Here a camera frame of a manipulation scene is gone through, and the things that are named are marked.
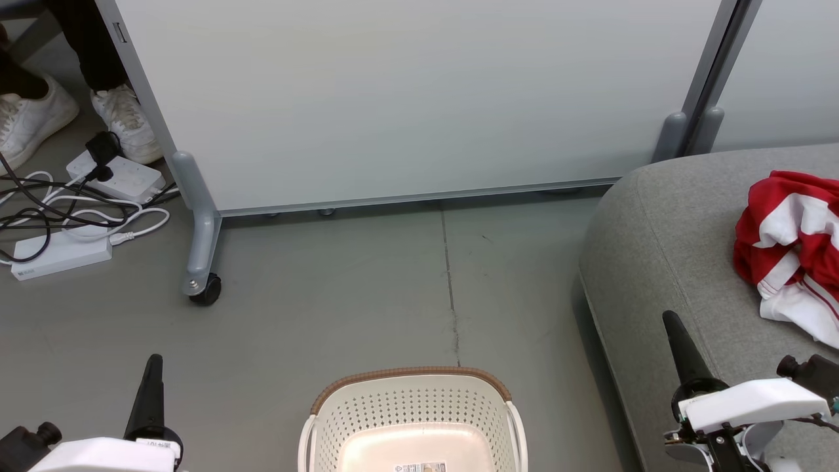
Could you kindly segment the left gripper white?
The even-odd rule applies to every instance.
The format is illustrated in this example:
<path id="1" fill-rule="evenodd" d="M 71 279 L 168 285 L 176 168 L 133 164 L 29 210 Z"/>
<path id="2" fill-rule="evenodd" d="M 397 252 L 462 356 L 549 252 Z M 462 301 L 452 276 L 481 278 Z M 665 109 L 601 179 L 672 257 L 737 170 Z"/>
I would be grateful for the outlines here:
<path id="1" fill-rule="evenodd" d="M 165 427 L 164 359 L 149 357 L 122 439 L 61 442 L 29 472 L 177 472 L 185 447 Z"/>

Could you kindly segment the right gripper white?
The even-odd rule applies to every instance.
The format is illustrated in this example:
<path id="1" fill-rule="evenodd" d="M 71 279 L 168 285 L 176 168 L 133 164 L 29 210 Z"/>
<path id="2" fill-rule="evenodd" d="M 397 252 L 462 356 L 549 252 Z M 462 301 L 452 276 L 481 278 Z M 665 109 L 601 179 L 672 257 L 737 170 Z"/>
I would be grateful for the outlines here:
<path id="1" fill-rule="evenodd" d="M 682 389 L 711 389 L 711 373 L 679 315 L 662 313 Z M 673 459 L 708 472 L 803 472 L 797 460 L 766 454 L 785 422 L 832 427 L 824 398 L 787 378 L 751 380 L 678 401 L 680 430 L 665 434 Z"/>

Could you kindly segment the red and white garment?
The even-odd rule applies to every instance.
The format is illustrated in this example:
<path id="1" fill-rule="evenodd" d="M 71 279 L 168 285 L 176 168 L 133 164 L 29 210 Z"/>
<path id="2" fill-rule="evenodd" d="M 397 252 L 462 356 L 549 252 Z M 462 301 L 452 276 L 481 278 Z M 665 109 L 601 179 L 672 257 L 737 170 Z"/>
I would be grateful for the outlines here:
<path id="1" fill-rule="evenodd" d="M 752 185 L 733 263 L 763 319 L 839 350 L 839 180 L 774 170 Z"/>

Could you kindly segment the cream perforated laundry basket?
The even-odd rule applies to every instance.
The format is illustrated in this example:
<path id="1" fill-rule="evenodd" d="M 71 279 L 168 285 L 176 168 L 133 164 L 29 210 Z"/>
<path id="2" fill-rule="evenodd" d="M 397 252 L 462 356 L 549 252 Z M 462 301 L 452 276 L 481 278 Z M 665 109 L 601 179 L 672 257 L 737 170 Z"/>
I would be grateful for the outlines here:
<path id="1" fill-rule="evenodd" d="M 479 368 L 354 374 L 324 388 L 303 425 L 297 472 L 528 472 L 512 395 Z"/>

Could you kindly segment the grey fabric sofa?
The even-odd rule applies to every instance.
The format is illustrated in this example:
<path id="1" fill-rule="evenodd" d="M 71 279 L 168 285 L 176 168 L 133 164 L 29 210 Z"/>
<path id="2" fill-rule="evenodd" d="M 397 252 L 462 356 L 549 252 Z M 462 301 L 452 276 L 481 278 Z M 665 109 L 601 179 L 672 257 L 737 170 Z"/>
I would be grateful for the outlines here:
<path id="1" fill-rule="evenodd" d="M 713 373 L 729 385 L 773 378 L 786 355 L 828 347 L 791 323 L 762 319 L 759 295 L 735 271 L 735 227 L 747 192 L 773 170 L 839 180 L 839 143 L 669 159 L 627 174 L 591 219 L 579 278 L 645 472 L 707 472 L 669 457 L 679 385 L 662 322 L 677 313 Z"/>

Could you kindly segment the black caster wheel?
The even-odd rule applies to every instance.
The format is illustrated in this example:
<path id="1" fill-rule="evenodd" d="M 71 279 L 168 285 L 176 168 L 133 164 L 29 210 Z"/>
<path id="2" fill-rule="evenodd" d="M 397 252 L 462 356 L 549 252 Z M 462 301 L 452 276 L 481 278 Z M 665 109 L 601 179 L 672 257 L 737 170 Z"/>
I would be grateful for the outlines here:
<path id="1" fill-rule="evenodd" d="M 210 307 L 218 301 L 222 292 L 222 279 L 216 273 L 210 273 L 206 287 L 201 293 L 189 296 L 189 301 L 199 307 Z"/>

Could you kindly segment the long white power strip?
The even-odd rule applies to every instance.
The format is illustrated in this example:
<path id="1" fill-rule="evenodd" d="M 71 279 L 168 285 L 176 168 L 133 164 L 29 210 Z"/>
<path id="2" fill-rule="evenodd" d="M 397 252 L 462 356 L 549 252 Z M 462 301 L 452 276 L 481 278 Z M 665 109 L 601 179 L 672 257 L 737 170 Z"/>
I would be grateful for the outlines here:
<path id="1" fill-rule="evenodd" d="M 26 281 L 110 260 L 113 248 L 107 232 L 96 226 L 55 231 L 43 253 L 27 262 L 13 262 L 10 271 L 19 281 Z"/>

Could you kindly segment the grey partition leg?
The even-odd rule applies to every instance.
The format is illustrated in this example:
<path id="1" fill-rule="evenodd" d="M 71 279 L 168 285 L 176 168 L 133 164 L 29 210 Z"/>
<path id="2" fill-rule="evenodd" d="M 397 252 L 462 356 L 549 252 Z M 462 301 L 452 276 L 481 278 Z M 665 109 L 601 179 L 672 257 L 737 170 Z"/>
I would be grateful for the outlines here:
<path id="1" fill-rule="evenodd" d="M 170 160 L 170 169 L 176 174 L 180 194 L 193 215 L 191 248 L 182 285 L 183 293 L 189 297 L 201 293 L 206 287 L 208 275 L 213 273 L 212 263 L 221 231 L 222 216 L 216 209 L 191 153 L 174 153 Z"/>

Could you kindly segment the white power strip with plug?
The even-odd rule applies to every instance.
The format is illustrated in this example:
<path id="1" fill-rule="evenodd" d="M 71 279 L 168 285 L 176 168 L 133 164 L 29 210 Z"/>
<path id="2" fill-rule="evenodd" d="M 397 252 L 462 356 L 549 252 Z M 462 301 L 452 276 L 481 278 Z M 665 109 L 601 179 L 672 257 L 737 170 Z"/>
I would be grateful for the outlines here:
<path id="1" fill-rule="evenodd" d="M 89 151 L 84 151 L 66 165 L 69 178 L 82 182 L 88 174 L 96 170 L 97 164 Z M 86 188 L 123 201 L 148 203 L 166 186 L 162 173 L 147 165 L 141 165 L 117 156 L 107 164 L 107 180 L 92 178 L 87 180 Z"/>

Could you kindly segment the black plug adapter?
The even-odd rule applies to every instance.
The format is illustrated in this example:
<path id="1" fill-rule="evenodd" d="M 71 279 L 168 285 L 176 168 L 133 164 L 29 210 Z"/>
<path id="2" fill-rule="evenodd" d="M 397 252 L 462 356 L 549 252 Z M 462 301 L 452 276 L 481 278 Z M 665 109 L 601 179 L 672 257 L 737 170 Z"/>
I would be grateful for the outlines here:
<path id="1" fill-rule="evenodd" d="M 123 157 L 122 144 L 113 131 L 97 132 L 97 134 L 86 143 L 86 150 L 95 167 L 89 171 L 84 182 L 107 182 L 114 177 L 113 170 L 109 164 L 117 157 Z"/>

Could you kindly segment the white sneaker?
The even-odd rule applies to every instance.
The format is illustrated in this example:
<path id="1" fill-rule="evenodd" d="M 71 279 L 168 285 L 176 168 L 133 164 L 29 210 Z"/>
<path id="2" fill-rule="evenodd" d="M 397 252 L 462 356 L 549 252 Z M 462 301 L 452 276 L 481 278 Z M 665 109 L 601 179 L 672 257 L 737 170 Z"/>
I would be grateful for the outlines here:
<path id="1" fill-rule="evenodd" d="M 0 95 L 0 176 L 18 170 L 55 132 L 80 113 L 79 104 L 53 77 L 44 76 L 48 92 L 44 98 L 27 99 L 18 94 Z"/>
<path id="2" fill-rule="evenodd" d="M 122 155 L 141 165 L 150 165 L 164 158 L 146 113 L 129 85 L 110 90 L 94 90 L 90 97 L 96 113 L 116 134 Z"/>

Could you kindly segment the narrow white partition panel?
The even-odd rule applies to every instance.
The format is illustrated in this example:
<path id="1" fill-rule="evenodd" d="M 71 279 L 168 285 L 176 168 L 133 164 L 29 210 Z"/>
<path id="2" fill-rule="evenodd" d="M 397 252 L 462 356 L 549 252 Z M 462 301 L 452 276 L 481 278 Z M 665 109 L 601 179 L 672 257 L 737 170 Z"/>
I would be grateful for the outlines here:
<path id="1" fill-rule="evenodd" d="M 711 152 L 839 142 L 839 0 L 747 0 L 707 102 Z"/>

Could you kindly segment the black trouser leg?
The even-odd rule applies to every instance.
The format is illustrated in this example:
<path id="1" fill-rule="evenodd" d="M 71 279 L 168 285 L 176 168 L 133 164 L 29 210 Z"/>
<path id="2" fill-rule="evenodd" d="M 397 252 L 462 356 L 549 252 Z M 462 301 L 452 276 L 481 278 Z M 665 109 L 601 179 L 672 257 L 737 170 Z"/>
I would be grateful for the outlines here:
<path id="1" fill-rule="evenodd" d="M 99 92 L 128 84 L 128 75 L 95 0 L 43 2 L 75 51 L 82 77 L 90 89 Z"/>
<path id="2" fill-rule="evenodd" d="M 5 50 L 8 42 L 8 33 L 0 24 L 0 96 L 14 94 L 25 100 L 45 98 L 50 90 L 45 79 L 19 66 Z"/>

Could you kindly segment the large white partition panel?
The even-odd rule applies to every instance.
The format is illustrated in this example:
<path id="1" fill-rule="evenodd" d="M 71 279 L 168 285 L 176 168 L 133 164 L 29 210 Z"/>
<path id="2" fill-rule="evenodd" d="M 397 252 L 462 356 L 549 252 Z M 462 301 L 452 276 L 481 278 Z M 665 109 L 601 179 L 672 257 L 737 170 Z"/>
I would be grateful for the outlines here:
<path id="1" fill-rule="evenodd" d="M 607 182 L 722 0 L 97 0 L 221 213 Z"/>

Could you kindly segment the grey metal desk leg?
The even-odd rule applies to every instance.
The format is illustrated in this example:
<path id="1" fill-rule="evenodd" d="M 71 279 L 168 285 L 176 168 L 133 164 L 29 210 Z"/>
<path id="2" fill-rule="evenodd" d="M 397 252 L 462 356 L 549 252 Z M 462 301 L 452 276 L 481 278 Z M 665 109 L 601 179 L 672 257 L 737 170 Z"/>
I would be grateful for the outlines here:
<path id="1" fill-rule="evenodd" d="M 16 62 L 24 63 L 62 33 L 54 15 L 42 0 L 13 0 L 0 2 L 0 25 L 6 21 L 33 19 L 33 23 L 17 39 L 4 45 Z"/>

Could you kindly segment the grey partition foot post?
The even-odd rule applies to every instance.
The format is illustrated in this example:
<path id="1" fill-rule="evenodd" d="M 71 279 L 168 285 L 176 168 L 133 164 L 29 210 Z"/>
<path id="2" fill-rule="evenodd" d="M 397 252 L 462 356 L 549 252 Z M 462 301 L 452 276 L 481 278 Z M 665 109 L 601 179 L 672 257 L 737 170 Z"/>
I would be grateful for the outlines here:
<path id="1" fill-rule="evenodd" d="M 698 124 L 695 126 L 694 134 L 688 141 L 685 154 L 711 153 L 724 117 L 725 111 L 719 106 L 707 108 L 701 114 Z"/>
<path id="2" fill-rule="evenodd" d="M 688 116 L 683 111 L 669 114 L 665 118 L 654 148 L 652 163 L 677 158 L 688 122 Z"/>

